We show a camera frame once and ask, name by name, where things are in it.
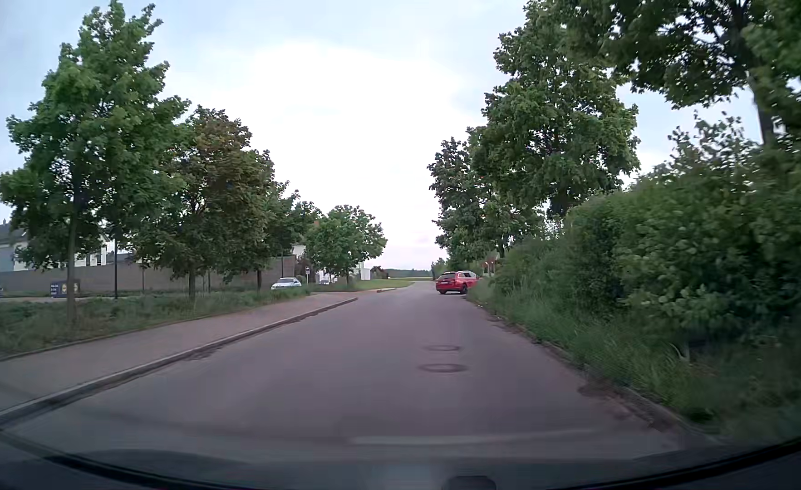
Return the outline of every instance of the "red station wagon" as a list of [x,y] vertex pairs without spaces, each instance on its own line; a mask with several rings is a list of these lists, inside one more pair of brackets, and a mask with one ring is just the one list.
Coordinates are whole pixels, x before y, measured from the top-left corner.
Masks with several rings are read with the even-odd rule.
[[459,270],[458,272],[444,272],[437,278],[437,291],[445,295],[449,291],[458,291],[462,295],[467,294],[467,290],[479,282],[479,277],[469,270]]

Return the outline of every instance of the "sidewalk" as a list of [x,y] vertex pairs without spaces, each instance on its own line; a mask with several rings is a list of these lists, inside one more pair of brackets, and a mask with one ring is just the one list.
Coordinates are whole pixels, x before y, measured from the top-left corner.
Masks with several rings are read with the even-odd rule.
[[0,410],[214,340],[317,308],[354,293],[319,293],[250,311],[173,323],[0,361]]

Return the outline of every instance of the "pole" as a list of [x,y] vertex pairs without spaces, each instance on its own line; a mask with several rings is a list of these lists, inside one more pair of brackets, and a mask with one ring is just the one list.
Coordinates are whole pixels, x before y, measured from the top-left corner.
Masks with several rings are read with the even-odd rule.
[[119,299],[119,240],[113,239],[113,299]]

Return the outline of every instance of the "curb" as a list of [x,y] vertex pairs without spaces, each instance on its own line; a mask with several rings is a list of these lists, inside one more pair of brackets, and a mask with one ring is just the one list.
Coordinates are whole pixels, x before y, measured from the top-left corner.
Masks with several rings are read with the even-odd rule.
[[156,323],[156,324],[150,325],[148,327],[136,328],[136,329],[133,329],[133,330],[125,330],[125,331],[122,331],[122,332],[108,333],[107,335],[102,335],[100,337],[83,338],[81,340],[74,340],[72,342],[60,343],[58,345],[50,345],[49,347],[44,347],[42,349],[36,349],[34,351],[17,352],[16,354],[10,354],[9,356],[0,357],[0,362],[1,361],[9,361],[10,359],[15,359],[15,358],[23,358],[24,356],[30,356],[32,354],[39,354],[41,352],[54,351],[56,349],[63,349],[65,347],[71,347],[73,345],[79,345],[80,343],[95,342],[97,340],[104,340],[104,339],[107,339],[107,338],[119,337],[121,335],[127,335],[129,333],[140,332],[140,331],[149,330],[149,329],[152,329],[152,328],[166,327],[166,326],[172,325],[174,323],[194,322],[196,320],[202,320],[204,318],[221,317],[222,315],[235,315],[237,313],[244,313],[246,311],[253,311],[254,309],[263,308],[264,306],[269,306],[271,304],[279,304],[279,303],[284,303],[285,301],[293,301],[294,299],[297,299],[297,298],[289,298],[288,300],[284,300],[284,301],[280,301],[280,302],[276,302],[276,303],[262,304],[262,305],[259,305],[259,306],[253,306],[251,308],[235,309],[235,310],[232,310],[232,311],[225,311],[225,312],[222,312],[222,313],[207,313],[205,315],[199,315],[197,317],[192,317],[192,318],[185,318],[185,319],[182,319],[182,320],[169,320],[167,322]]
[[283,320],[279,320],[278,322],[269,323],[267,325],[257,328],[252,328],[228,336],[226,338],[214,340],[210,343],[206,343],[199,347],[188,349],[188,351],[177,352],[176,354],[171,354],[170,356],[166,356],[165,358],[156,359],[155,361],[150,361],[148,363],[141,364],[139,366],[134,366],[133,368],[128,368],[126,370],[115,372],[106,375],[104,377],[99,377],[97,379],[93,379],[92,381],[87,381],[82,384],[77,384],[66,390],[62,390],[56,393],[51,393],[44,397],[39,397],[33,400],[26,401],[24,403],[16,405],[15,407],[4,409],[0,411],[0,431],[2,431],[5,428],[5,426],[10,426],[12,424],[22,422],[28,418],[35,417],[45,412],[51,412],[52,410],[64,407],[65,405],[71,404],[79,399],[89,397],[99,392],[103,392],[119,384],[125,384],[128,381],[131,381],[137,377],[144,376],[168,364],[181,361],[183,359],[194,356],[195,354],[198,354],[200,352],[210,351],[216,349],[217,347],[222,347],[225,344],[236,342],[244,338],[252,337],[259,333],[264,333],[265,331],[274,329],[276,327],[285,325],[287,323],[295,323],[300,320],[303,320],[304,318],[312,317],[314,315],[319,315],[319,313],[322,313],[329,309],[334,309],[336,307],[343,306],[344,304],[349,304],[357,300],[358,297],[351,297],[349,299],[345,299],[338,303],[329,304],[321,308],[316,308],[311,311],[307,311],[306,313],[302,313],[300,315],[295,315],[294,317],[285,318]]
[[573,359],[573,355],[570,354],[569,351],[566,351],[549,341],[537,338],[537,336],[529,329],[525,328],[525,326],[518,323],[509,322],[494,312],[491,308],[479,304],[472,299],[469,299],[468,301],[479,306],[495,318],[499,319],[505,326],[517,329],[517,333],[519,333],[522,337],[525,337],[531,343],[539,344],[550,354],[558,358],[560,362],[563,362],[574,371],[580,372],[586,379],[599,384],[607,385],[609,389],[617,395],[618,401],[621,402],[624,407],[627,407],[637,417],[649,421],[651,425],[678,427],[689,446],[720,446],[723,444],[721,440],[693,426],[693,424],[691,424],[688,420],[669,408],[657,404],[656,402],[646,398],[627,386],[617,385],[604,377],[597,376],[595,370],[587,364],[580,367],[579,362]]

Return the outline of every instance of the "signpost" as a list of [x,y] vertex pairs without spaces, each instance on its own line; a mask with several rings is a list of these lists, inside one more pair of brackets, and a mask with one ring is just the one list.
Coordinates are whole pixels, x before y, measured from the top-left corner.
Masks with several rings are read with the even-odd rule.
[[[79,279],[74,279],[74,293],[79,294]],[[49,295],[52,297],[68,297],[68,281],[52,281],[49,284]]]

